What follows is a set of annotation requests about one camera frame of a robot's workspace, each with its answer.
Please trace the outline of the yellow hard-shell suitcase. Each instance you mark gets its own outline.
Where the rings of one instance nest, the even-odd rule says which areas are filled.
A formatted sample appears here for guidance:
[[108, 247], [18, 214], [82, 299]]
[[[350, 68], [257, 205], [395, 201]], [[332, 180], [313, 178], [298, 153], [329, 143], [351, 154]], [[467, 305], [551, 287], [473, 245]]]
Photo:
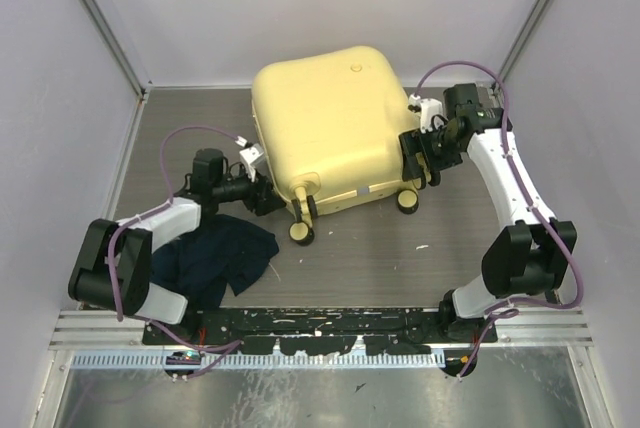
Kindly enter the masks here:
[[419, 207], [424, 172], [405, 176], [400, 134], [418, 126], [401, 82], [377, 49], [355, 46], [262, 68], [251, 87], [252, 114], [276, 193], [299, 245], [313, 222], [393, 196]]

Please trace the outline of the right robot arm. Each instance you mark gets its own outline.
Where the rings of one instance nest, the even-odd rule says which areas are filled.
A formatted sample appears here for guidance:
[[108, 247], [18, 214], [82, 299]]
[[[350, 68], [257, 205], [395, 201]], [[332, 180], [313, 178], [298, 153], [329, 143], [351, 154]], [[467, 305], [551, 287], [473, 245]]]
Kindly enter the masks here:
[[480, 274], [447, 292], [438, 306], [444, 338], [459, 342], [509, 303], [542, 302], [564, 281], [577, 241], [570, 221], [543, 202], [516, 148], [501, 107], [486, 107], [475, 84], [458, 84], [443, 100], [412, 94], [408, 109], [419, 125], [400, 134], [403, 175], [422, 187], [439, 185], [444, 170], [469, 158], [484, 181], [499, 233], [481, 260]]

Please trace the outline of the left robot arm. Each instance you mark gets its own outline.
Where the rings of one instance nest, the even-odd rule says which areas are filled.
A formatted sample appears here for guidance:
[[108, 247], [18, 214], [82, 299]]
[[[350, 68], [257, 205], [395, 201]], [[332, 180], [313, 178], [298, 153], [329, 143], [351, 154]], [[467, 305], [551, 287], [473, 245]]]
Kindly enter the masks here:
[[258, 171], [263, 148], [251, 144], [239, 157], [241, 168], [232, 175], [220, 150], [201, 149], [183, 187], [161, 205], [119, 221], [92, 221], [71, 272], [69, 297], [124, 317], [159, 322], [178, 344], [194, 341], [200, 320], [187, 311], [184, 295], [151, 281], [152, 255], [211, 220], [223, 203], [240, 201], [257, 216], [284, 206], [269, 178]]

